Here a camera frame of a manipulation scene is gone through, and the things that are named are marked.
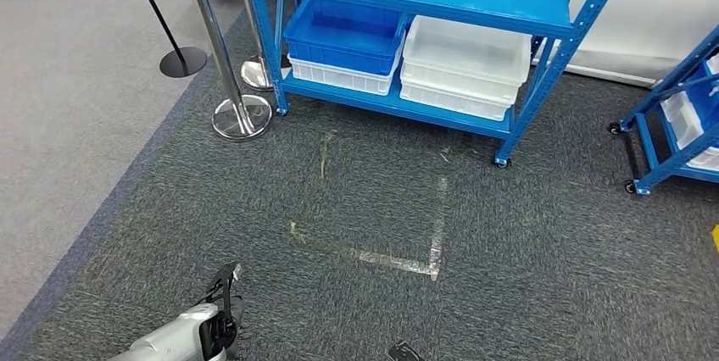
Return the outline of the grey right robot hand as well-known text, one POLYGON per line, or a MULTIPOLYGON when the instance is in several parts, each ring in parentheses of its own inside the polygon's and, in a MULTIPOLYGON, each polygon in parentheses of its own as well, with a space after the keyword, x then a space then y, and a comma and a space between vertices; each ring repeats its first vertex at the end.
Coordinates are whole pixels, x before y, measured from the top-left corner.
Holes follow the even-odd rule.
POLYGON ((406 341, 394 343, 387 355, 392 361, 424 361, 425 359, 406 341))

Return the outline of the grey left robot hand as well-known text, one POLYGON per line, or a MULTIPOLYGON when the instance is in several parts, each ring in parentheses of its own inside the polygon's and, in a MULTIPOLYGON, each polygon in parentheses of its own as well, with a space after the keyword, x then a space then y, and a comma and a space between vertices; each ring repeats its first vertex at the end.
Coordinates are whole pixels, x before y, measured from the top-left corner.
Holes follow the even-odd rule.
POLYGON ((203 297, 197 304, 217 304, 221 308, 217 315, 204 321, 199 327, 200 344, 203 357, 209 360, 226 350, 228 358, 237 356, 244 302, 242 296, 234 292, 232 283, 239 280, 242 267, 238 262, 223 265, 209 283, 203 297))

